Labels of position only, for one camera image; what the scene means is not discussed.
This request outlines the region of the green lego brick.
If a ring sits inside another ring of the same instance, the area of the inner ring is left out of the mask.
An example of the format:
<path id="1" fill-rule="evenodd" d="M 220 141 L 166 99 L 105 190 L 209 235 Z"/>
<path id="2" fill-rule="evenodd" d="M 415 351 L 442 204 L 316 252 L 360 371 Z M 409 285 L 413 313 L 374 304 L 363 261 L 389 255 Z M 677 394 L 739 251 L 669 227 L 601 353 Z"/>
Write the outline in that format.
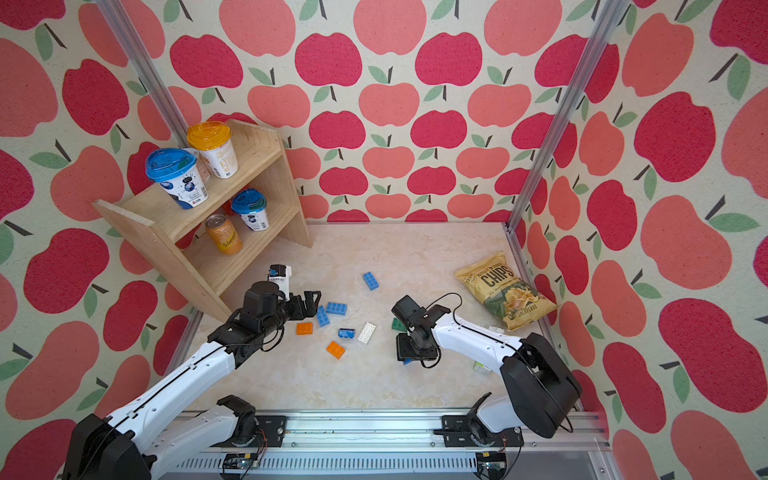
<path id="1" fill-rule="evenodd" d="M 399 332 L 407 332 L 405 325 L 397 318 L 392 320 L 391 328 Z"/>

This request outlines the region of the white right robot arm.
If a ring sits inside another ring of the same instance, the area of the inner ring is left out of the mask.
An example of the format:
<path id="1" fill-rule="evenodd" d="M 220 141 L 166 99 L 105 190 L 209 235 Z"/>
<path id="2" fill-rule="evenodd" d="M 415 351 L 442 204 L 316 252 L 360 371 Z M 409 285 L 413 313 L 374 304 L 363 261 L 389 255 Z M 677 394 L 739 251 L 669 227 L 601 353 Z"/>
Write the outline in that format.
<path id="1" fill-rule="evenodd" d="M 480 447 L 500 441 L 522 444 L 516 431 L 526 428 L 543 438 L 562 428 L 572 431 L 568 414 L 579 401 L 582 387 L 549 341 L 540 334 L 524 338 L 496 333 L 436 302 L 418 305 L 402 297 L 392 314 L 405 330 L 396 337 L 397 359 L 432 368 L 447 351 L 460 353 L 499 375 L 506 394 L 493 399 L 486 393 L 469 411 L 449 418 L 435 431 L 447 443 L 467 440 Z"/>

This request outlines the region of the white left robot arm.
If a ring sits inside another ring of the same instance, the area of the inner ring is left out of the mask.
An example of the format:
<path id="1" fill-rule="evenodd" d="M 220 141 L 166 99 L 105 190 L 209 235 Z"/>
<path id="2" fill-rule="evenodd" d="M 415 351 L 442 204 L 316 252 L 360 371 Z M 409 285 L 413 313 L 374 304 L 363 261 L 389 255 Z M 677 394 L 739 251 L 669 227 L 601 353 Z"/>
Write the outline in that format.
<path id="1" fill-rule="evenodd" d="M 63 469 L 65 479 L 159 479 L 213 446 L 254 446 L 263 454 L 280 444 L 280 426 L 259 419 L 247 401 L 228 395 L 180 426 L 172 421 L 219 380 L 262 351 L 271 333 L 282 336 L 289 321 L 314 317 L 321 294 L 284 294 L 259 281 L 242 308 L 167 377 L 101 418 L 88 415 L 74 428 Z"/>

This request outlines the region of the dark blue lego brick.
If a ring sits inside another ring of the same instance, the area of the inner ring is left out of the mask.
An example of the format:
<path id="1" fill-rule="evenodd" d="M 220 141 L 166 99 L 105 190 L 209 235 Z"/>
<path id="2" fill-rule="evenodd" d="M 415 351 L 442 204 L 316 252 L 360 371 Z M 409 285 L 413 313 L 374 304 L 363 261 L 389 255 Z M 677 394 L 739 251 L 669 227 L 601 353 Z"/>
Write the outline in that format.
<path id="1" fill-rule="evenodd" d="M 339 328 L 338 337 L 342 339 L 353 339 L 355 337 L 355 330 L 349 328 Z"/>

